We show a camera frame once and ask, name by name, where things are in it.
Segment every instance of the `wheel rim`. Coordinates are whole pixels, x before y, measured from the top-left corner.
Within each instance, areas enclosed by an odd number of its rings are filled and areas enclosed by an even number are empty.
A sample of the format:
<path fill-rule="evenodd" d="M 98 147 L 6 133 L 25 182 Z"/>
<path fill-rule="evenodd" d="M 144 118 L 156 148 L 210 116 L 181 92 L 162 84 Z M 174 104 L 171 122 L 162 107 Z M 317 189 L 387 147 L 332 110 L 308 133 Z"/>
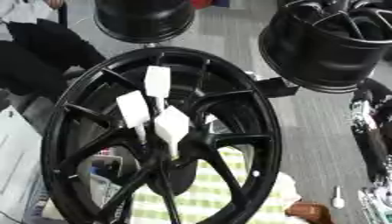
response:
<path fill-rule="evenodd" d="M 114 104 L 118 95 L 142 89 L 146 67 L 156 64 L 171 68 L 168 101 L 188 114 L 193 122 L 190 134 L 179 145 L 181 157 L 175 161 L 166 159 L 167 150 L 159 149 L 162 144 L 152 134 L 148 134 L 147 147 L 142 150 L 136 143 L 135 131 L 123 128 Z M 149 105 L 153 116 L 154 107 Z M 206 113 L 218 117 L 232 133 L 207 132 Z M 167 184 L 167 172 L 181 170 L 203 159 L 226 181 L 232 200 L 218 213 L 198 223 L 244 223 L 262 205 L 275 183 L 281 142 L 272 106 L 242 70 L 204 52 L 151 48 L 110 59 L 88 71 L 67 90 L 46 129 L 42 171 L 54 204 L 70 223 L 111 223 L 118 219 L 114 213 L 119 206 L 130 207 L 131 193 L 152 180 L 160 181 L 172 223 L 180 223 L 173 192 Z M 217 153 L 223 146 L 238 144 L 251 145 L 255 153 L 243 186 Z M 129 176 L 129 181 L 122 183 L 122 190 L 100 208 L 90 197 L 84 181 L 86 171 L 82 170 L 86 169 L 85 160 L 110 146 L 129 147 L 127 150 L 142 168 Z"/>

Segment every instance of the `person's leg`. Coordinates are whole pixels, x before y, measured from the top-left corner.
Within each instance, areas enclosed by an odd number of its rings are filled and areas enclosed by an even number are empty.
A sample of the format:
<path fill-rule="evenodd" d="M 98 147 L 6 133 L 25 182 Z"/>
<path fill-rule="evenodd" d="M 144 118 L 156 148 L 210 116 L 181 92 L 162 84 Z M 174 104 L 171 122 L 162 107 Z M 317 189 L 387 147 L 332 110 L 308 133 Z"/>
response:
<path fill-rule="evenodd" d="M 8 24 L 15 41 L 43 61 L 63 70 L 71 66 L 89 69 L 105 58 L 78 34 L 61 24 L 39 19 L 37 24 Z"/>
<path fill-rule="evenodd" d="M 0 81 L 2 80 L 12 81 L 12 85 L 10 82 L 5 83 L 10 85 L 7 88 L 12 93 L 18 94 L 22 87 L 38 92 L 53 102 L 67 89 L 67 81 L 59 70 L 9 41 L 0 41 Z"/>

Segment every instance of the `white foam block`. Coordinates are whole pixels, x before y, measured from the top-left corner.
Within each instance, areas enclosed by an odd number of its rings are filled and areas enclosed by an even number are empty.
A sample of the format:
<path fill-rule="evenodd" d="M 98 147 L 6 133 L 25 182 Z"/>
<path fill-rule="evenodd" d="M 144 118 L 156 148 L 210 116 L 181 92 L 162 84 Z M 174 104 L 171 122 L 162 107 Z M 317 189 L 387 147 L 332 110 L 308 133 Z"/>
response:
<path fill-rule="evenodd" d="M 189 117 L 170 106 L 155 118 L 154 123 L 156 134 L 169 144 L 171 156 L 177 158 L 177 144 L 189 133 Z"/>
<path fill-rule="evenodd" d="M 146 94 L 152 97 L 169 97 L 172 84 L 171 69 L 165 66 L 149 66 L 144 78 Z"/>
<path fill-rule="evenodd" d="M 117 97 L 117 105 L 129 129 L 150 120 L 149 108 L 140 91 Z"/>

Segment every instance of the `white paper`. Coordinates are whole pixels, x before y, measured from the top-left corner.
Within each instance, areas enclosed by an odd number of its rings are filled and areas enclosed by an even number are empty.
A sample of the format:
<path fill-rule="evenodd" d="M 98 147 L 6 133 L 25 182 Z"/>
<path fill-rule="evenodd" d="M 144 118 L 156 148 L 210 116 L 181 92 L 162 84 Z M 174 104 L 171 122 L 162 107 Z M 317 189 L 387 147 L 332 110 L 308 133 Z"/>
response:
<path fill-rule="evenodd" d="M 39 171 L 41 136 L 12 106 L 0 124 L 0 211 L 21 220 Z M 0 215 L 0 223 L 13 222 Z"/>

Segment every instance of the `black alloy wheel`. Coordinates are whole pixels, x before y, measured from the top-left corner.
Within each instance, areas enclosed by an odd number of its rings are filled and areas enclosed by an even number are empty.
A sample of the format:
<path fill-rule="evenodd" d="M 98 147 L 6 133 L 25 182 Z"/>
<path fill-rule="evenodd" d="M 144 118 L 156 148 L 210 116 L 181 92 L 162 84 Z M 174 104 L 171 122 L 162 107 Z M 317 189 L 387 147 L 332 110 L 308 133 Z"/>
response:
<path fill-rule="evenodd" d="M 147 144 L 141 145 L 136 132 L 125 128 L 116 106 L 119 95 L 134 90 L 144 93 L 144 75 L 150 65 L 171 68 L 168 104 L 192 121 L 190 133 L 179 144 L 177 160 L 170 160 L 167 146 L 153 132 L 153 122 L 146 124 Z M 151 118 L 155 117 L 154 103 L 145 94 L 144 98 Z M 214 115 L 229 133 L 208 131 L 206 115 Z M 239 144 L 250 145 L 254 154 L 244 185 L 239 185 L 218 153 L 221 147 Z M 123 147 L 138 166 L 133 172 L 124 171 L 122 176 L 110 179 L 121 189 L 99 206 L 90 192 L 88 160 L 109 147 Z M 221 175 L 232 197 L 218 213 L 198 223 L 246 223 L 268 197 L 281 153 L 274 109 L 241 69 L 205 52 L 160 47 L 109 59 L 77 80 L 56 105 L 43 138 L 41 161 L 47 190 L 72 224 L 127 223 L 132 194 L 145 184 L 157 188 L 171 223 L 181 223 L 174 197 L 184 189 L 174 192 L 179 182 L 170 174 L 191 173 L 189 176 L 194 178 L 193 169 L 200 159 Z"/>

